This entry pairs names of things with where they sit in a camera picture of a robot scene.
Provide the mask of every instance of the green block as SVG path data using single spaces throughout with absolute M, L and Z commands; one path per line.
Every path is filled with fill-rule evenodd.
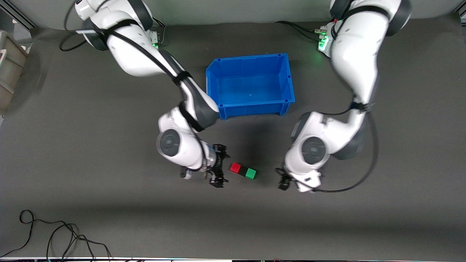
M 250 180 L 254 180 L 255 176 L 256 176 L 256 171 L 254 169 L 248 168 L 246 172 L 246 177 L 249 178 Z

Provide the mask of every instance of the gray mat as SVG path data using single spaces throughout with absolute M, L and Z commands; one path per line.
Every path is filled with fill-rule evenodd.
M 307 23 L 317 28 L 322 23 Z M 410 21 L 386 39 L 374 116 L 380 160 L 366 183 L 340 194 L 277 189 L 274 173 L 298 117 L 338 112 L 351 100 L 327 58 L 281 24 L 176 26 L 165 47 L 205 87 L 219 57 L 288 53 L 296 103 L 284 117 L 231 118 L 202 132 L 255 181 L 227 172 L 216 189 L 191 181 L 156 150 L 158 118 L 180 101 L 167 76 L 125 74 L 109 52 L 62 53 L 63 32 L 40 29 L 0 129 L 0 251 L 19 247 L 18 215 L 78 224 L 114 256 L 466 260 L 466 48 L 457 14 Z M 354 159 L 331 159 L 323 189 L 357 181 L 370 137 Z M 53 226 L 36 225 L 15 256 L 44 256 Z M 69 237 L 58 234 L 55 255 Z M 103 250 L 96 251 L 105 256 Z M 80 244 L 74 256 L 89 256 Z

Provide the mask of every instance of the round gray joint cover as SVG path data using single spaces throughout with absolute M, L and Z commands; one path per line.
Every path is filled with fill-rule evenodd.
M 174 157 L 178 154 L 179 142 L 178 132 L 174 129 L 169 129 L 160 137 L 160 150 L 164 155 Z
M 322 161 L 327 152 L 325 144 L 320 138 L 311 137 L 306 139 L 301 148 L 304 161 L 310 165 L 314 165 Z

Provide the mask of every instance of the blue crate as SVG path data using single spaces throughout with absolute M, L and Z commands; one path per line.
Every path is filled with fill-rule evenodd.
M 295 102 L 287 54 L 215 59 L 206 70 L 207 93 L 220 118 L 257 114 L 284 116 Z

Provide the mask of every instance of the white robotic arm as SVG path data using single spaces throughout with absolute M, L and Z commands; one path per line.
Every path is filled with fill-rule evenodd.
M 371 111 L 377 86 L 377 54 L 387 34 L 399 31 L 411 15 L 409 0 L 332 0 L 330 12 L 340 20 L 332 26 L 330 45 L 335 72 L 353 90 L 347 123 L 319 112 L 301 116 L 293 145 L 285 156 L 279 188 L 295 181 L 300 192 L 320 191 L 319 169 L 330 158 L 354 157 L 363 146 L 362 126 Z
M 118 65 L 138 77 L 167 74 L 179 87 L 183 101 L 158 121 L 159 153 L 182 166 L 181 177 L 208 172 L 209 183 L 223 187 L 222 162 L 229 157 L 223 145 L 209 146 L 198 132 L 219 118 L 216 103 L 196 84 L 191 75 L 168 52 L 152 46 L 150 9 L 141 0 L 78 0 L 78 15 L 84 20 L 86 40 L 98 50 L 110 50 Z

